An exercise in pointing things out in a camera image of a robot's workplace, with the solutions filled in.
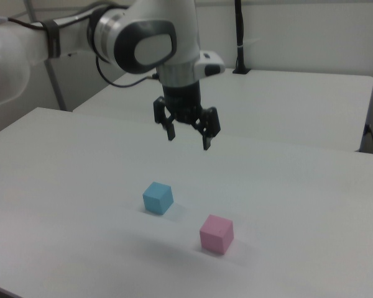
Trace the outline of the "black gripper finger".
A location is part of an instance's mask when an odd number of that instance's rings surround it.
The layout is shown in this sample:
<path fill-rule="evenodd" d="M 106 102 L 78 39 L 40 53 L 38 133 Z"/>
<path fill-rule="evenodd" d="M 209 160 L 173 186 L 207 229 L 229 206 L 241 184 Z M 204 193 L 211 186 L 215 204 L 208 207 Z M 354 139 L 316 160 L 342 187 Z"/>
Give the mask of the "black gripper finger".
<path fill-rule="evenodd" d="M 202 109 L 198 118 L 192 123 L 192 126 L 201 133 L 203 149 L 208 150 L 211 146 L 211 140 L 221 130 L 217 109 L 215 107 Z"/>
<path fill-rule="evenodd" d="M 175 129 L 173 126 L 173 115 L 166 116 L 165 99 L 163 96 L 158 97 L 154 103 L 154 120 L 157 124 L 161 124 L 163 129 L 167 132 L 167 138 L 172 141 L 175 138 Z"/>

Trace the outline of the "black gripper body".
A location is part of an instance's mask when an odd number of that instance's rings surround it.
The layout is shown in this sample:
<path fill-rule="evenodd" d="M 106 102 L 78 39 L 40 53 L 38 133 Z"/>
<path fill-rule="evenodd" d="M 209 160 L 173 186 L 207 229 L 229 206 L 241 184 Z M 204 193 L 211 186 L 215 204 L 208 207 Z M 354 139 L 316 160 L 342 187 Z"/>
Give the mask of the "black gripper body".
<path fill-rule="evenodd" d="M 184 87 L 162 86 L 164 104 L 170 115 L 178 122 L 195 124 L 201 114 L 200 83 Z"/>

